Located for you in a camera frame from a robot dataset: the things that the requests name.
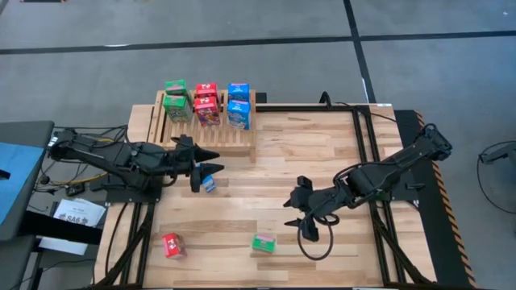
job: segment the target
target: gray floor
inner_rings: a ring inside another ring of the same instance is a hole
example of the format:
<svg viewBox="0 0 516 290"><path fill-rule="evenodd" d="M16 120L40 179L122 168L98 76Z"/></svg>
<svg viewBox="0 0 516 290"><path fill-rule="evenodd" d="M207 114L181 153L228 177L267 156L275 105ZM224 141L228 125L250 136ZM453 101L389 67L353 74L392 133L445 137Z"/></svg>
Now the gray floor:
<svg viewBox="0 0 516 290"><path fill-rule="evenodd" d="M352 5L361 35L516 30L514 1L352 0ZM350 35L342 1L11 0L0 16L0 48L308 35ZM420 110L455 147L441 168L478 284L513 288L516 220L487 203L475 166L484 147L515 139L516 37L363 47L377 101ZM323 90L334 100L365 102L352 43L0 56L0 122L123 124L132 104L153 102L165 80L182 77L190 85L249 81L268 92L270 102L317 101ZM482 169L488 193L516 210L514 169L505 161ZM55 178L69 174L69 168L52 170ZM39 194L32 204L44 207L58 199ZM40 288L84 286L90 275L91 265L52 269Z"/></svg>

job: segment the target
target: wooden table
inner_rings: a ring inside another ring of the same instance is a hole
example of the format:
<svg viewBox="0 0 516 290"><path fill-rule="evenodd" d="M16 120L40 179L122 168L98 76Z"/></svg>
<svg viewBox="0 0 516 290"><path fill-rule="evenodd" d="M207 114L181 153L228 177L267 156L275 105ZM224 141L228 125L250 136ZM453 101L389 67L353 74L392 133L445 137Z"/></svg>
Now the wooden table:
<svg viewBox="0 0 516 290"><path fill-rule="evenodd" d="M394 117L391 106L371 105L371 111ZM151 114L151 105L133 106L129 122L131 141L148 139ZM396 124L376 116L372 120L381 158L401 150ZM304 257L296 242L296 229L283 225L301 217L298 210L282 207L296 185L296 177L308 176L316 189L328 187L332 186L331 178L338 170L360 162L352 115L348 112L259 113L255 121L254 164L245 157L212 160L226 166L214 175L215 193L190 192L186 178L164 190L156 206L144 287L381 285L367 204L336 212L341 222L334 227L335 245L323 261ZM361 124L370 151L364 120ZM127 207L114 237L110 268L126 246L132 206ZM392 202L391 206L400 246L422 274L435 280L418 211L401 201ZM121 207L112 205L107 213L95 264L97 280L104 276L107 247ZM327 249L327 229L320 226L319 231L319 242L304 242L312 255L320 255ZM187 259L176 261L164 257L160 239L169 232L185 237ZM277 239L274 254L251 249L255 233ZM386 244L385 251L391 280L395 281L393 257ZM139 250L133 257L129 281L135 281Z"/></svg>

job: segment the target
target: wooden shelf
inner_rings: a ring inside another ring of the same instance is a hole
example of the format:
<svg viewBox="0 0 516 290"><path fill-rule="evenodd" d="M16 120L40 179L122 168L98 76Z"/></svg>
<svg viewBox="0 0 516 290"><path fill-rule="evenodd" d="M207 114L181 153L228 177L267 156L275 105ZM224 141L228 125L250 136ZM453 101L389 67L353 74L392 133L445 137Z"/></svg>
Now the wooden shelf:
<svg viewBox="0 0 516 290"><path fill-rule="evenodd" d="M222 156L249 156L251 162L256 161L256 91L251 90L251 130L235 129L227 119L227 90L219 90L222 98L219 126L201 126L196 115L189 123L175 123L167 116L163 107L163 90L158 91L154 110L152 111L149 142L171 149L176 144L172 137L188 135L199 147L218 152Z"/></svg>

